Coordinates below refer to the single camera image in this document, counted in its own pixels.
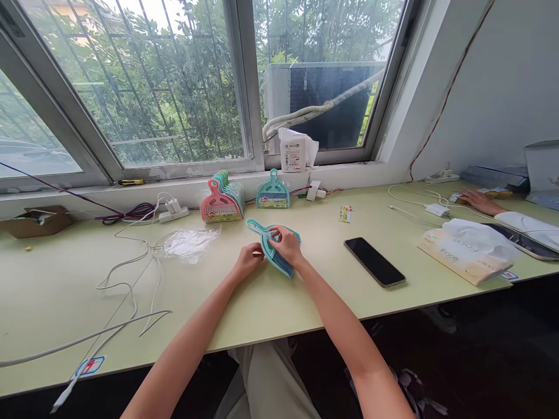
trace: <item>screwdriver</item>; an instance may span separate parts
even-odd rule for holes
[[[145,184],[147,182],[159,182],[158,180],[143,180],[143,179],[122,179],[118,181],[119,185],[131,186],[135,184]]]

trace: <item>air conditioner outdoor unit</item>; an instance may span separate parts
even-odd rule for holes
[[[264,117],[269,121],[307,106],[323,105],[385,66],[385,61],[270,63],[263,84]],[[365,89],[291,129],[318,141],[322,149],[356,147],[370,93],[370,88]],[[278,136],[270,141],[268,152],[280,152]]]

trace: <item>window glass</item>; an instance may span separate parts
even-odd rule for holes
[[[291,127],[318,141],[322,150],[364,146],[404,4],[404,0],[253,0],[262,123],[323,105],[369,80],[363,90],[329,111]],[[275,136],[265,152],[275,154],[278,146]]]
[[[37,176],[82,171],[1,70],[0,161]],[[0,166],[0,178],[19,176]]]
[[[245,157],[221,1],[20,3],[124,167]]]

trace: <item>white sleeve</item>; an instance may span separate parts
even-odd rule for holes
[[[533,238],[535,241],[559,251],[559,227],[512,211],[497,214],[493,218],[518,231],[526,233],[527,236]]]

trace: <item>window frame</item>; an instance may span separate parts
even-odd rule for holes
[[[259,91],[256,76],[256,49],[254,48],[252,54],[249,49],[251,43],[252,45],[255,43],[254,33],[251,33],[250,37],[247,36],[249,28],[254,28],[252,3],[246,0],[222,1],[245,158],[126,168],[121,164],[108,140],[98,128],[53,53],[44,44],[41,34],[34,27],[23,6],[17,0],[0,0],[1,5],[14,22],[14,25],[6,24],[10,28],[10,39],[29,61],[31,68],[37,72],[37,78],[42,80],[45,88],[51,92],[54,102],[60,106],[61,111],[82,134],[84,142],[91,151],[90,158],[97,159],[97,164],[105,173],[104,180],[96,179],[95,182],[86,182],[80,186],[115,183],[121,179],[163,180],[211,176],[222,169],[232,173],[264,170],[264,152],[261,147],[261,128],[259,127],[260,101],[257,96]],[[5,16],[0,15],[0,17],[1,21],[6,23]],[[258,104],[257,109],[254,108],[254,103]]]
[[[2,51],[0,54],[2,72],[82,169],[81,172],[43,175],[41,178],[51,183],[71,187],[108,184],[107,174],[91,155],[80,133],[57,106],[34,69],[27,63],[1,25],[0,51]],[[37,181],[25,176],[0,179],[0,193],[34,190],[36,187]]]
[[[420,10],[422,0],[406,0],[405,9],[402,11],[394,42],[387,58],[387,67],[375,98],[367,126],[363,134],[364,146],[351,148],[337,148],[333,150],[320,150],[314,163],[316,165],[332,165],[343,163],[357,163],[377,160],[384,139],[384,115],[394,92],[394,86],[401,69],[402,61],[412,36],[415,21]],[[279,154],[264,155],[266,170],[281,167]]]

